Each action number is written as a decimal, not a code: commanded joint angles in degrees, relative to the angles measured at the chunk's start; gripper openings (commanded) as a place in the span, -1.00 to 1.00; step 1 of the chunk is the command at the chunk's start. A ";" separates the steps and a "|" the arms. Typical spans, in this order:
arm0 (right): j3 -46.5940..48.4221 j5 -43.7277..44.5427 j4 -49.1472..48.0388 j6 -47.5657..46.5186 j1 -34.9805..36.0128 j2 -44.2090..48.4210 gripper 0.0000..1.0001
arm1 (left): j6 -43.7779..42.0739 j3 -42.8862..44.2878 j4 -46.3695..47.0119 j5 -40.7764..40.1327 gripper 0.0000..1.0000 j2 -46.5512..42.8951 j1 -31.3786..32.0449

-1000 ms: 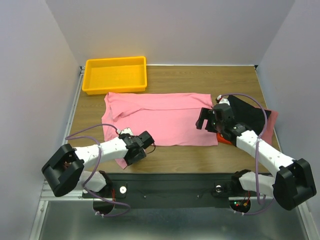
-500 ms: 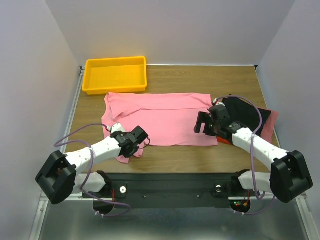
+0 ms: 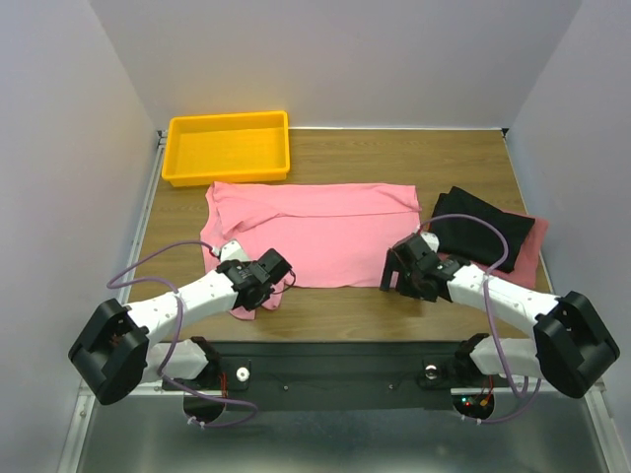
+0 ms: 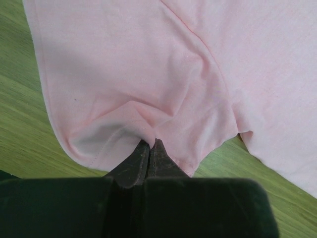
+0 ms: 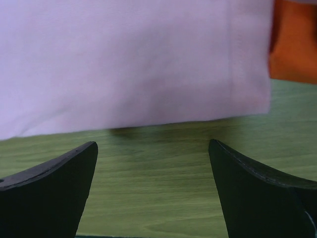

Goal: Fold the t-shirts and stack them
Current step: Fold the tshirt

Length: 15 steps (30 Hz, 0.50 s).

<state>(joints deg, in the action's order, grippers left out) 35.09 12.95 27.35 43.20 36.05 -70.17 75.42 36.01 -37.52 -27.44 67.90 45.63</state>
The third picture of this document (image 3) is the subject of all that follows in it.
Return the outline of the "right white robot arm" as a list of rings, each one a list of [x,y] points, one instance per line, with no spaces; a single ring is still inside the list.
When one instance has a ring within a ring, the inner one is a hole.
[[[381,290],[484,310],[524,334],[522,339],[502,339],[495,332],[471,337],[455,355],[460,376],[516,374],[581,398],[618,360],[618,345],[584,295],[529,290],[488,276],[464,258],[441,258],[437,249],[438,240],[429,233],[397,242],[386,252]]]

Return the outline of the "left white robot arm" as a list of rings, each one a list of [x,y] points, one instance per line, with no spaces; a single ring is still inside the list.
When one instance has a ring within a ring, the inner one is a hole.
[[[254,310],[293,272],[275,249],[253,261],[227,259],[200,279],[151,300],[97,306],[68,358],[98,401],[111,405],[158,372],[149,353],[189,323],[235,308]]]

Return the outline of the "pink t shirt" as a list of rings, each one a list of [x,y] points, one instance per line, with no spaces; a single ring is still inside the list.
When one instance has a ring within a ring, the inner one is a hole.
[[[203,241],[236,240],[251,259],[276,249],[299,288],[375,288],[386,252],[418,228],[412,185],[345,183],[265,185],[216,182],[205,194]]]

